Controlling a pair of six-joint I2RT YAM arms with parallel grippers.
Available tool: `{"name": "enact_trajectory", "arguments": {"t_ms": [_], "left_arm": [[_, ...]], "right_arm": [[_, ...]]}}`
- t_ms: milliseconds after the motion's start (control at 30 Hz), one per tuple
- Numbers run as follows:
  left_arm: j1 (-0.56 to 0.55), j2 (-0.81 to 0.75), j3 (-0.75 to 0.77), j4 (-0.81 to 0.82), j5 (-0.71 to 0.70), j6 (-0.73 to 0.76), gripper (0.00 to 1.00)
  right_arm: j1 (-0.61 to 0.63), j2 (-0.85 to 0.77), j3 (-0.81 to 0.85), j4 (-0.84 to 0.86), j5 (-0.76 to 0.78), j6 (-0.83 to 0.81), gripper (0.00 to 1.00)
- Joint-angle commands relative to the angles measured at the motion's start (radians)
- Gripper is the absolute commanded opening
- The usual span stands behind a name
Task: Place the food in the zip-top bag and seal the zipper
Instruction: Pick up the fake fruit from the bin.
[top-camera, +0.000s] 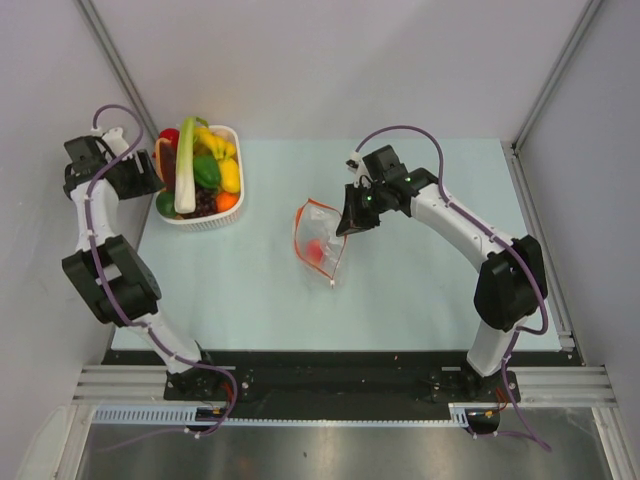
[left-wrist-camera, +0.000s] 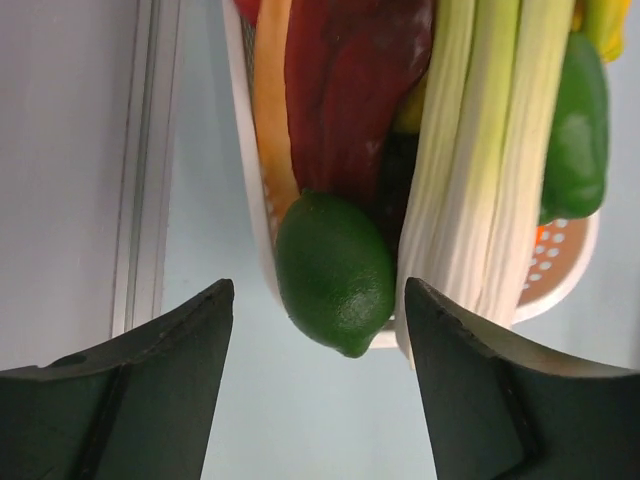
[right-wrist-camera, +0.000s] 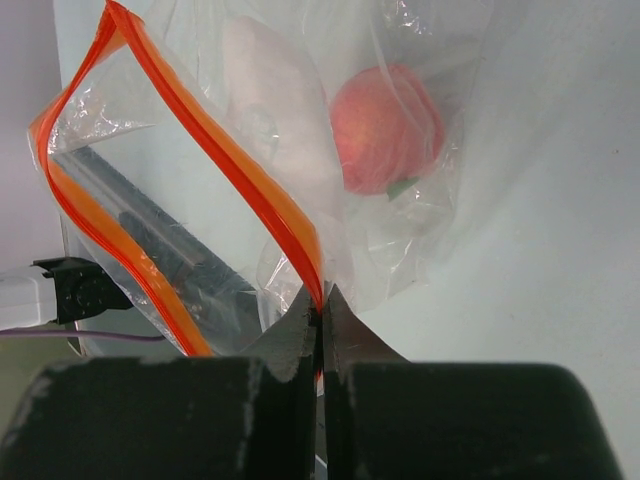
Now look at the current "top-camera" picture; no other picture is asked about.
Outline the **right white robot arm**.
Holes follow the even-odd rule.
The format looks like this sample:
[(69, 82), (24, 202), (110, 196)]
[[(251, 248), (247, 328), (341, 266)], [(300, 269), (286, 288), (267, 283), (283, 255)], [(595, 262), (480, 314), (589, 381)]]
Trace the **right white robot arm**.
[(345, 186), (339, 237), (376, 228), (387, 211), (400, 211), (433, 229), (474, 267), (473, 303), (481, 322), (461, 367), (457, 388), (484, 401), (498, 385), (502, 362), (527, 317), (542, 309), (548, 294), (539, 242), (510, 237), (471, 215), (424, 168), (407, 170), (391, 146), (368, 155), (351, 154), (354, 173)]

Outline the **pink peach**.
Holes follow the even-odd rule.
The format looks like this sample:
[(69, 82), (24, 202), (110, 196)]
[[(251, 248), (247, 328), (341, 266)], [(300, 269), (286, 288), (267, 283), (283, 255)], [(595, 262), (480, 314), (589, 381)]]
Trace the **pink peach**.
[(305, 246), (305, 258), (313, 265), (321, 265), (324, 262), (324, 245), (319, 238), (309, 240)]

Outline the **clear orange zip bag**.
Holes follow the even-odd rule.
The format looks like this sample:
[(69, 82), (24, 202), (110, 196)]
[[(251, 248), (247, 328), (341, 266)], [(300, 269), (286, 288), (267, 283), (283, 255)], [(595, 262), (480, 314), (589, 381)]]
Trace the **clear orange zip bag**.
[(341, 282), (348, 237), (336, 235), (340, 220), (336, 208), (311, 198), (295, 213), (293, 251), (309, 283), (336, 289)]

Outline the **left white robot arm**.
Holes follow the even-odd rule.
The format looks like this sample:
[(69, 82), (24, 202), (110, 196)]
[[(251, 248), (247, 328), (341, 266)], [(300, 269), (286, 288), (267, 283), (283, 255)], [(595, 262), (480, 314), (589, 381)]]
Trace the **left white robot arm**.
[(78, 242), (62, 268), (96, 319), (135, 333), (166, 366), (165, 399), (207, 400), (221, 387), (220, 374), (192, 338), (180, 333), (159, 309), (160, 287), (141, 257), (114, 224), (120, 201), (154, 194), (164, 184), (144, 150), (116, 155), (98, 136), (65, 142), (71, 161), (64, 192), (73, 201)]

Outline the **green bell pepper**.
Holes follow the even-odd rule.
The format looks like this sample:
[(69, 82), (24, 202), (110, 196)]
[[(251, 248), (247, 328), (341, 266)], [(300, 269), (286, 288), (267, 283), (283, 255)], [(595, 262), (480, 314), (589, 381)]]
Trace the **green bell pepper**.
[(219, 166), (212, 155), (196, 156), (193, 160), (193, 173), (195, 182), (206, 189), (216, 189), (220, 184)]

